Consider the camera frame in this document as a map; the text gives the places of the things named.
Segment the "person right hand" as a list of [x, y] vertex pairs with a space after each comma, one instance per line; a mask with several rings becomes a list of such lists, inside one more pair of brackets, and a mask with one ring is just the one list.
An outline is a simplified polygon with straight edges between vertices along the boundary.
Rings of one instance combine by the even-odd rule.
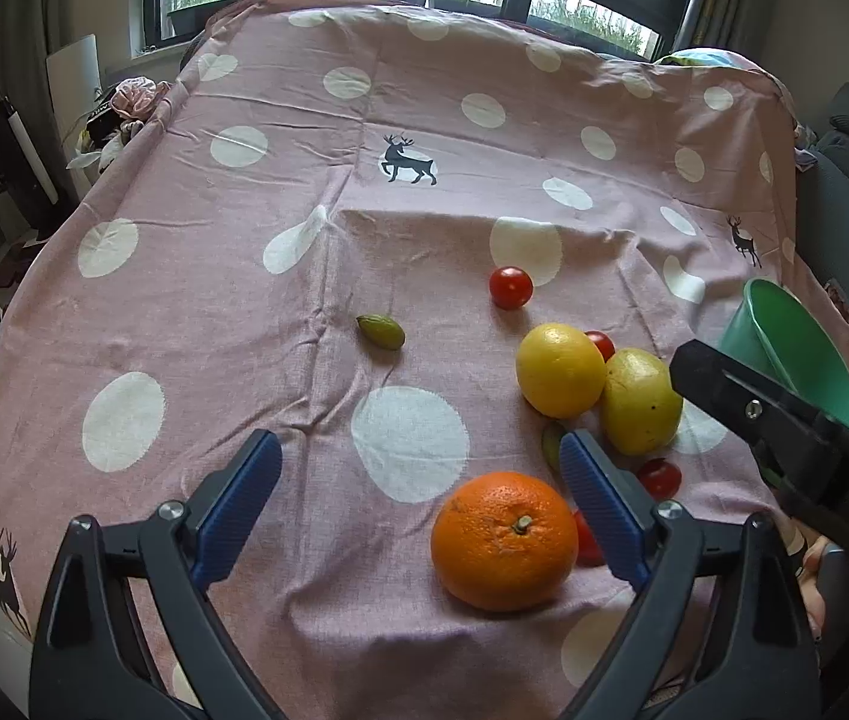
[[820, 569], [824, 553], [828, 551], [831, 544], [833, 544], [831, 539], [823, 535], [818, 536], [803, 553], [802, 564], [797, 574], [811, 635], [817, 642], [823, 639], [824, 628], [826, 628], [826, 600], [820, 590]]

